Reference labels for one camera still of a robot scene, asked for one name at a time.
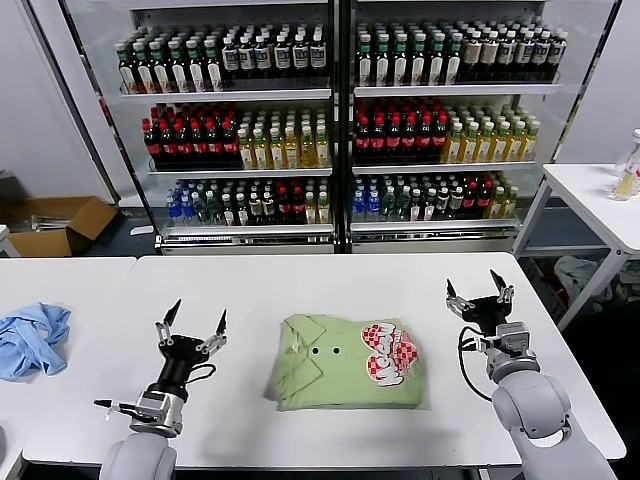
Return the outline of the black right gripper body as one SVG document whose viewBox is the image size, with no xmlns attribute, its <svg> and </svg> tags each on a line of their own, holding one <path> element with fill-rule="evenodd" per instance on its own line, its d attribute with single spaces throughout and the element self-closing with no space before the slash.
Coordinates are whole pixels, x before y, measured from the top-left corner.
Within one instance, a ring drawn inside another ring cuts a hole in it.
<svg viewBox="0 0 640 480">
<path fill-rule="evenodd" d="M 463 320 L 475 324 L 483 334 L 495 334 L 498 325 L 506 324 L 512 312 L 512 302 L 498 296 L 472 299 L 471 307 L 463 312 Z"/>
</svg>

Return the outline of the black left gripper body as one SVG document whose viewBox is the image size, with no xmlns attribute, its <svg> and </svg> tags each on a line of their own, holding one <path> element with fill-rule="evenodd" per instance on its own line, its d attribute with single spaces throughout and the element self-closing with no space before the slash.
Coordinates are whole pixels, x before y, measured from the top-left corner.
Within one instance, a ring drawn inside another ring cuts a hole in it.
<svg viewBox="0 0 640 480">
<path fill-rule="evenodd" d="M 172 335 L 169 340 L 161 342 L 159 351 L 164 358 L 164 365 L 157 381 L 151 384 L 151 391 L 187 396 L 186 385 L 193 369 L 209 358 L 196 349 L 201 342 L 201 339 L 182 335 Z"/>
</svg>

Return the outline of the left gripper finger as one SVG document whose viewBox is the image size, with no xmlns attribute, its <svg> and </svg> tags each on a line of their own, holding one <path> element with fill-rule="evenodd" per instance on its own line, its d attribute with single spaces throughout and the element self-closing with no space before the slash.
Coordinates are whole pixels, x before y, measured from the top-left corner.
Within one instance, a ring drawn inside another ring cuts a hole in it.
<svg viewBox="0 0 640 480">
<path fill-rule="evenodd" d="M 163 320 L 161 322 L 155 323 L 155 328 L 159 339 L 159 347 L 171 346 L 174 343 L 172 339 L 171 326 L 175 321 L 180 305 L 181 300 L 178 299 L 175 304 L 167 310 Z"/>
<path fill-rule="evenodd" d="M 214 354 L 227 343 L 226 316 L 227 310 L 224 310 L 216 327 L 215 333 L 209 338 L 200 342 L 196 346 L 197 351 L 201 352 L 202 354 Z"/>
</svg>

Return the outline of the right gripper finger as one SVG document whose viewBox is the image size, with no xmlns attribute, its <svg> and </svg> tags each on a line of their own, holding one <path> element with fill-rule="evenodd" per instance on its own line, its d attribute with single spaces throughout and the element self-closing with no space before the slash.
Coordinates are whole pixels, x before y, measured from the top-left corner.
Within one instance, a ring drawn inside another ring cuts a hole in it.
<svg viewBox="0 0 640 480">
<path fill-rule="evenodd" d="M 502 304 L 510 304 L 514 295 L 514 287 L 508 285 L 504 278 L 493 269 L 490 270 L 492 280 L 498 289 L 498 297 L 496 302 Z"/>
<path fill-rule="evenodd" d="M 465 312 L 468 312 L 475 308 L 475 305 L 472 302 L 457 295 L 456 290 L 450 280 L 447 280 L 446 282 L 445 303 L 447 308 L 455 315 L 463 315 Z"/>
</svg>

